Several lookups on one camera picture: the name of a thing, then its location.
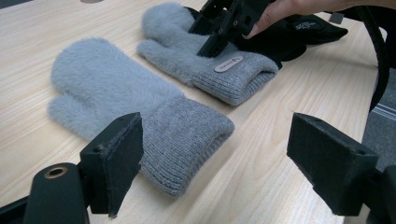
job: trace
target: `black mechanical part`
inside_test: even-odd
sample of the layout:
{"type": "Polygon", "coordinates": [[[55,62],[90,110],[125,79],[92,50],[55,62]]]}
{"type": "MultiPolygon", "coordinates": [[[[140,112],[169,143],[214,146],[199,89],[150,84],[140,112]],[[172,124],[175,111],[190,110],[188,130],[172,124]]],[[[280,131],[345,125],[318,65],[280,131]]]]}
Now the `black mechanical part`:
{"type": "Polygon", "coordinates": [[[321,119],[294,113],[287,155],[339,216],[365,203],[383,223],[396,223],[396,168],[375,169],[378,156],[321,119]]]}
{"type": "Polygon", "coordinates": [[[378,78],[375,85],[375,91],[373,93],[372,101],[370,103],[370,111],[372,111],[376,105],[378,105],[389,82],[389,56],[385,47],[384,37],[379,30],[378,25],[375,22],[375,18],[369,7],[355,7],[361,21],[372,39],[373,46],[375,49],[376,59],[378,61],[378,78]]]}
{"type": "Polygon", "coordinates": [[[115,119],[80,152],[78,165],[59,163],[35,175],[31,193],[0,208],[0,223],[89,223],[93,214],[115,217],[143,157],[139,113],[115,119]]]}
{"type": "Polygon", "coordinates": [[[90,223],[82,194],[75,164],[51,165],[33,179],[23,223],[90,223]]]}
{"type": "Polygon", "coordinates": [[[93,214],[115,217],[122,200],[140,170],[143,128],[139,115],[114,120],[80,152],[83,174],[92,179],[93,214]]]}
{"type": "Polygon", "coordinates": [[[248,35],[260,19],[270,0],[209,0],[189,33],[206,35],[212,33],[197,55],[217,57],[238,35],[248,35]]]}

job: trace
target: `wooden table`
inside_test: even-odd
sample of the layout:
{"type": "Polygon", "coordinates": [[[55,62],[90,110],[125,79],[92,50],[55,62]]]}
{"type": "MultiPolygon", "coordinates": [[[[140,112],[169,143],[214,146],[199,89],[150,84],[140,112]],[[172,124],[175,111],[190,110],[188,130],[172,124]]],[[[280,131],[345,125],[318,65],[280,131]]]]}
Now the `wooden table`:
{"type": "MultiPolygon", "coordinates": [[[[34,0],[0,10],[0,206],[28,195],[41,169],[78,163],[87,145],[47,115],[58,94],[50,85],[55,57],[82,38],[101,36],[161,74],[135,50],[143,39],[142,13],[161,2],[34,0]]],[[[205,1],[177,2],[200,9],[205,1]]],[[[347,36],[284,63],[275,79],[238,107],[172,79],[191,99],[228,116],[236,127],[233,136],[181,198],[164,196],[138,175],[118,217],[90,215],[91,222],[342,223],[286,156],[293,112],[362,139],[377,74],[375,52],[362,23],[344,20],[342,26],[347,36]]]]}

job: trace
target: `black cable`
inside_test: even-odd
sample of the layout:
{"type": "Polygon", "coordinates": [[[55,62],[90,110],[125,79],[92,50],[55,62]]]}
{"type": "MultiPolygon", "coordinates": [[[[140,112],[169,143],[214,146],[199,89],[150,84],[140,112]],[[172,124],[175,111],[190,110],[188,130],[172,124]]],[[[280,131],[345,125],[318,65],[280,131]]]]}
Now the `black cable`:
{"type": "Polygon", "coordinates": [[[374,16],[368,7],[356,7],[374,45],[376,59],[378,60],[378,78],[375,86],[375,92],[370,104],[370,112],[379,103],[384,95],[389,81],[389,57],[385,47],[384,37],[382,36],[374,16]]]}

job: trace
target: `mitten label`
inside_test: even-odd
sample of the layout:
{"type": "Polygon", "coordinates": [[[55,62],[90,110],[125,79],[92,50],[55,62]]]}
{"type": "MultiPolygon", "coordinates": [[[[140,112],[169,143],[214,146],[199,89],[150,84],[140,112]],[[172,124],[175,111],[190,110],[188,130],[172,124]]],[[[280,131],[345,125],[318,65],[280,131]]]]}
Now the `mitten label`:
{"type": "Polygon", "coordinates": [[[218,73],[226,72],[230,68],[232,68],[234,65],[242,62],[243,59],[244,59],[244,57],[242,57],[242,56],[231,58],[231,59],[225,61],[224,63],[219,64],[217,67],[215,67],[215,72],[218,72],[218,73]]]}

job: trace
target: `gray mitten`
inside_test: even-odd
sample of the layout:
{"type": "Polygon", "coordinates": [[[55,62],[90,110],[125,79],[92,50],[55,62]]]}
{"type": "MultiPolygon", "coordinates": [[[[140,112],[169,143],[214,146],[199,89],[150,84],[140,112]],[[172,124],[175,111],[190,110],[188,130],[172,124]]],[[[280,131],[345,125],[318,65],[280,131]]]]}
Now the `gray mitten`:
{"type": "Polygon", "coordinates": [[[197,56],[208,35],[189,34],[193,23],[190,12],[177,3],[150,8],[142,19],[149,40],[139,44],[138,53],[169,76],[230,105],[244,103],[276,75],[274,61],[233,44],[216,58],[197,56]]]}
{"type": "Polygon", "coordinates": [[[184,97],[104,39],[82,40],[65,49],[51,74],[63,93],[49,115],[91,141],[113,119],[140,112],[142,172],[166,193],[183,194],[203,163],[233,133],[219,112],[184,97]]]}

